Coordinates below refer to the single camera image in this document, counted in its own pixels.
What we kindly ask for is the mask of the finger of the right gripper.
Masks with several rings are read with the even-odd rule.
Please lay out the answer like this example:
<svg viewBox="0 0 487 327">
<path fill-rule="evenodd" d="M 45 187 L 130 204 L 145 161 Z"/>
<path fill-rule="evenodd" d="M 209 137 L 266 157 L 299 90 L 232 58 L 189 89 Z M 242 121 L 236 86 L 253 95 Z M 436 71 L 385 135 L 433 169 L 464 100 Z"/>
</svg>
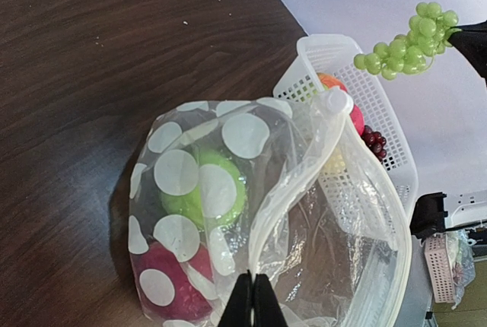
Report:
<svg viewBox="0 0 487 327">
<path fill-rule="evenodd" d="M 487 21 L 453 27 L 447 42 L 471 64 L 481 78 L 486 80 Z"/>
</svg>

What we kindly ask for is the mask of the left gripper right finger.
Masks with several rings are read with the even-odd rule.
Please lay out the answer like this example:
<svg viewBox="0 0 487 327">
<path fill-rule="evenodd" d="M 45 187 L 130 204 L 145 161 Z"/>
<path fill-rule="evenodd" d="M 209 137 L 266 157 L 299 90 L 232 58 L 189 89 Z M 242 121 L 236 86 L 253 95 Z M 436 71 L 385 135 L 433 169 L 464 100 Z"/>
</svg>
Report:
<svg viewBox="0 0 487 327">
<path fill-rule="evenodd" d="M 253 311 L 253 325 L 256 327 L 288 326 L 269 278 L 264 274 L 255 277 Z"/>
</svg>

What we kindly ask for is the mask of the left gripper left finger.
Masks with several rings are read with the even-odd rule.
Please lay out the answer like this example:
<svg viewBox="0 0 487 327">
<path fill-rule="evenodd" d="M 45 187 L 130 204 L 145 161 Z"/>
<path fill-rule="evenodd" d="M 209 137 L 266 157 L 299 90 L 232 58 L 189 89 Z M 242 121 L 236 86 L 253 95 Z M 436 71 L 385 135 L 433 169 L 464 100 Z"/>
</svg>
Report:
<svg viewBox="0 0 487 327">
<path fill-rule="evenodd" d="M 248 271 L 238 276 L 218 327 L 251 327 L 253 278 Z"/>
</svg>

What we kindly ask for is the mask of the green fake grapes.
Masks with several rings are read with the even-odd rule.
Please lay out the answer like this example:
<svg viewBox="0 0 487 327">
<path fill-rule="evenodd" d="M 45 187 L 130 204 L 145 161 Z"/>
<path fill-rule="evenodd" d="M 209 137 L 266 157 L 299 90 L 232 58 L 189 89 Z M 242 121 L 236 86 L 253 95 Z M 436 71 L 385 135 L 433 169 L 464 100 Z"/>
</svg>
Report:
<svg viewBox="0 0 487 327">
<path fill-rule="evenodd" d="M 448 39 L 459 32 L 458 15 L 444 10 L 437 2 L 419 2 L 408 22 L 406 34 L 398 34 L 389 43 L 377 43 L 370 53 L 355 55 L 356 69 L 392 81 L 398 75 L 419 75 L 427 71 L 435 56 L 451 47 Z"/>
</svg>

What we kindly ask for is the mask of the green fake apple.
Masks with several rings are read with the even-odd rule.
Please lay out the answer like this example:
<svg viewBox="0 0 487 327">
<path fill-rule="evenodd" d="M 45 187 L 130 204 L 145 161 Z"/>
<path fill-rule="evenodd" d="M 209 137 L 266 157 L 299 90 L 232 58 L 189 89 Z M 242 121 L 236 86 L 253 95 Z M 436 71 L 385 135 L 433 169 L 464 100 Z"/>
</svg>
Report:
<svg viewBox="0 0 487 327">
<path fill-rule="evenodd" d="M 243 175 L 216 151 L 170 150 L 156 160 L 154 181 L 164 210 L 189 218 L 200 230 L 206 221 L 234 223 L 247 199 Z"/>
</svg>

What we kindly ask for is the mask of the clear zip top bag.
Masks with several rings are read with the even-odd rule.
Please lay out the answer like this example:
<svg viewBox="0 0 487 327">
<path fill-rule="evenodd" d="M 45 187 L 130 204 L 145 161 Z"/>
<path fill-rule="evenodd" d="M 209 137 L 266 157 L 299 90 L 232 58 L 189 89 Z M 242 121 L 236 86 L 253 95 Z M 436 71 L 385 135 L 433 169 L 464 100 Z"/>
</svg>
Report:
<svg viewBox="0 0 487 327">
<path fill-rule="evenodd" d="M 288 326 L 392 326 L 406 290 L 412 241 L 385 169 L 358 137 L 353 102 L 333 89 L 309 103 L 272 97 L 195 101 L 159 115 L 132 170 L 128 250 L 172 252 L 212 306 L 198 322 L 218 326 L 239 275 L 269 278 Z M 346 170 L 324 176 L 339 147 Z M 167 213 L 154 181 L 170 150 L 216 151 L 243 175 L 247 199 L 229 225 Z"/>
</svg>

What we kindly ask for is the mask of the purple fake grapes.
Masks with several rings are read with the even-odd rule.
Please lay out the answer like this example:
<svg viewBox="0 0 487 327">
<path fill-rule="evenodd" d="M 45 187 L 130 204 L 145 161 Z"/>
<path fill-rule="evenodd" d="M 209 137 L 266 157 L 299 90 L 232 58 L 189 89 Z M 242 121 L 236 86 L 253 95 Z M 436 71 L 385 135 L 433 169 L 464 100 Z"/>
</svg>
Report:
<svg viewBox="0 0 487 327">
<path fill-rule="evenodd" d="M 374 131 L 366 125 L 361 139 L 380 162 L 385 160 L 387 157 L 387 150 L 385 149 L 387 140 L 380 132 Z"/>
</svg>

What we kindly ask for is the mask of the red fake apple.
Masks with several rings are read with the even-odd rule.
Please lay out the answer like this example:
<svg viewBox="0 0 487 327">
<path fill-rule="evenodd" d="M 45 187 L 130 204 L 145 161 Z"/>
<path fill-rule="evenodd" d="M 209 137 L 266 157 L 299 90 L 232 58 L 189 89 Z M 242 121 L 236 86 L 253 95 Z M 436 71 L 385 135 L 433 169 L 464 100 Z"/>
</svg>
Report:
<svg viewBox="0 0 487 327">
<path fill-rule="evenodd" d="M 326 90 L 338 87 L 340 90 L 347 92 L 346 86 L 338 78 L 321 72 L 317 73 L 317 77 Z"/>
</svg>

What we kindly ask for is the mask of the pink fake peach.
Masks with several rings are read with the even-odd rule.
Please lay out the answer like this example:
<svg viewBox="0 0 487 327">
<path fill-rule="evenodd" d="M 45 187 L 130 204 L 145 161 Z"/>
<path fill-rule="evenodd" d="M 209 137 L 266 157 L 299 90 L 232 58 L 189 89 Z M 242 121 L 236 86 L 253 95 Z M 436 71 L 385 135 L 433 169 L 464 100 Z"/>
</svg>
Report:
<svg viewBox="0 0 487 327">
<path fill-rule="evenodd" d="M 364 133 L 364 116 L 362 111 L 358 108 L 357 105 L 353 106 L 353 109 L 350 113 L 350 119 L 352 121 L 353 126 L 355 127 L 359 136 L 362 136 Z"/>
</svg>

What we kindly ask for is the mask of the yellow fake lemon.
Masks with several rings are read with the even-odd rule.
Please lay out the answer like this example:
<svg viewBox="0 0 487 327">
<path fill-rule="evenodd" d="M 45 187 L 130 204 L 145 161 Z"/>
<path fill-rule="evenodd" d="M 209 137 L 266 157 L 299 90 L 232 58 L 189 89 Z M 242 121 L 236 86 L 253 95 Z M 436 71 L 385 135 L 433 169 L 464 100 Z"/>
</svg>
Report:
<svg viewBox="0 0 487 327">
<path fill-rule="evenodd" d="M 346 163 L 339 147 L 336 147 L 322 169 L 324 176 L 339 176 L 346 170 Z"/>
</svg>

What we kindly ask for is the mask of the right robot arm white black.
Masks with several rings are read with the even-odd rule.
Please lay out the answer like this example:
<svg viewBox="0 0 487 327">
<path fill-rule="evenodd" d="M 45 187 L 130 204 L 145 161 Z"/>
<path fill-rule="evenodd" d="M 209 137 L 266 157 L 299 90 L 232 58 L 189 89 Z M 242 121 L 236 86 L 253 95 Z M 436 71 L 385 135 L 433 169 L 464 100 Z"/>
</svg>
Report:
<svg viewBox="0 0 487 327">
<path fill-rule="evenodd" d="M 486 79 L 486 22 L 453 27 L 445 37 L 477 74 Z M 459 195 L 457 208 L 449 213 L 445 204 L 452 200 L 443 192 L 419 197 L 409 226 L 411 234 L 419 240 L 425 240 L 436 233 L 486 226 L 485 191 L 479 195 Z"/>
</svg>

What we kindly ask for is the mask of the white perforated plastic basket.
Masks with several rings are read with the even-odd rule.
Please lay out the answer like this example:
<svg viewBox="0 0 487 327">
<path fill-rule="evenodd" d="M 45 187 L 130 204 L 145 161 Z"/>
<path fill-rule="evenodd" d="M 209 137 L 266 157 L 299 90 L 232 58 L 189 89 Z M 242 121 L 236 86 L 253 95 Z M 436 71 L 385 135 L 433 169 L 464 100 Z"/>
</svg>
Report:
<svg viewBox="0 0 487 327">
<path fill-rule="evenodd" d="M 342 34 L 313 34 L 296 43 L 297 57 L 274 86 L 272 95 L 283 100 L 309 103 L 312 96 L 328 87 L 324 76 L 340 81 L 353 99 L 351 118 L 362 124 L 363 135 L 381 134 L 382 164 L 403 204 L 406 219 L 412 220 L 418 198 L 419 178 L 406 136 L 379 81 L 354 65 L 359 45 Z"/>
</svg>

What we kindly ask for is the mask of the pink background basket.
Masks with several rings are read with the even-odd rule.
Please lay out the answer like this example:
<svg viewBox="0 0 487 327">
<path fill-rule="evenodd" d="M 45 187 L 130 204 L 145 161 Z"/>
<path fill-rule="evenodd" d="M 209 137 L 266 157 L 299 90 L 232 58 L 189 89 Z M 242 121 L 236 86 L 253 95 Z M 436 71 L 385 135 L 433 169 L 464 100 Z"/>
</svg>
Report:
<svg viewBox="0 0 487 327">
<path fill-rule="evenodd" d="M 454 302 L 454 278 L 447 251 L 447 235 L 439 233 L 424 242 L 424 256 L 436 303 Z"/>
</svg>

